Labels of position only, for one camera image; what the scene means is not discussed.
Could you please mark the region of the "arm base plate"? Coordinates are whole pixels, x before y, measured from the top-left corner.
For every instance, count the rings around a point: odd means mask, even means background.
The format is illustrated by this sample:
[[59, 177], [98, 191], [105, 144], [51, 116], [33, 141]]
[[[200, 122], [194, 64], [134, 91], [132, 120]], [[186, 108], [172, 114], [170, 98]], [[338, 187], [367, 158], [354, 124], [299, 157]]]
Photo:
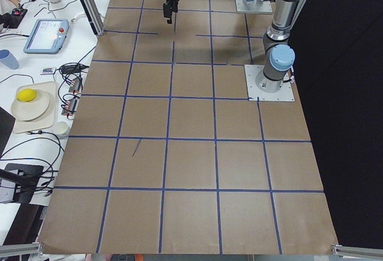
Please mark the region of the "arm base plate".
[[248, 99], [250, 101], [294, 102], [292, 83], [286, 73], [279, 81], [271, 81], [263, 65], [245, 65]]
[[236, 11], [238, 13], [268, 14], [273, 13], [270, 0], [256, 0], [249, 4], [244, 4], [243, 0], [235, 0]]

